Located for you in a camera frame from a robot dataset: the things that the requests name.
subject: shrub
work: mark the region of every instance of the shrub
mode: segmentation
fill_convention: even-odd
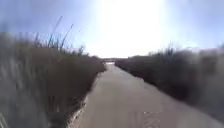
[[[188,59],[188,52],[167,49],[148,56],[119,60],[115,65],[178,100],[192,102],[191,94],[196,90],[196,69]]]

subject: dry grass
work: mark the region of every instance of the dry grass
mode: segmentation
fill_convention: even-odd
[[[97,74],[105,70],[99,58],[83,54],[82,50],[67,51],[58,42],[14,40],[4,35],[0,37],[0,44],[4,46],[1,47],[0,64],[13,59],[20,76],[11,86],[20,88],[18,81],[21,81],[22,90],[43,110],[50,127],[66,126],[91,91]]]
[[[167,49],[117,60],[115,65],[224,122],[223,49],[198,53]]]

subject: dirt path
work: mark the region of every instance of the dirt path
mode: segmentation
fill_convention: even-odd
[[[108,65],[75,128],[222,128],[207,115]]]

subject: vegetation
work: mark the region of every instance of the vegetation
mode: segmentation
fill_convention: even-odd
[[[167,49],[115,61],[115,65],[173,98],[224,122],[224,52]]]
[[[196,70],[187,61],[187,55],[187,52],[168,49],[148,56],[116,61],[115,65],[178,100],[188,101],[192,90],[196,90]]]
[[[68,51],[63,48],[63,45],[64,42],[52,40],[40,43],[38,40],[13,39],[7,35],[1,35],[0,79],[8,82],[8,86],[16,88],[16,90],[12,91],[12,89],[6,88],[1,81],[0,93],[7,91],[8,94],[5,95],[5,98],[0,96],[0,102],[5,101],[16,106],[15,99],[29,97],[26,102],[32,102],[37,107],[38,112],[36,113],[42,112],[41,117],[46,117],[44,126],[65,127],[70,116],[81,106],[83,98],[91,91],[97,74],[103,72],[105,67],[99,58],[84,54],[82,48]],[[5,72],[12,73],[3,77]],[[10,115],[12,113],[1,109],[4,106],[7,108],[7,103],[0,103],[0,112],[10,120],[10,117],[13,117]],[[32,105],[20,105],[17,107],[21,110],[13,111],[21,113],[26,106],[27,109],[34,109],[34,107],[31,108]],[[40,120],[39,117],[36,115],[36,122]],[[35,123],[29,126],[27,124],[29,120],[23,120],[27,120],[27,122],[17,121],[9,123],[9,125],[15,125],[14,127],[18,128],[44,127],[40,126],[40,122],[39,126],[34,126]]]

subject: path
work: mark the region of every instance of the path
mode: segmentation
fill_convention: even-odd
[[[222,128],[130,74],[108,65],[75,128]]]

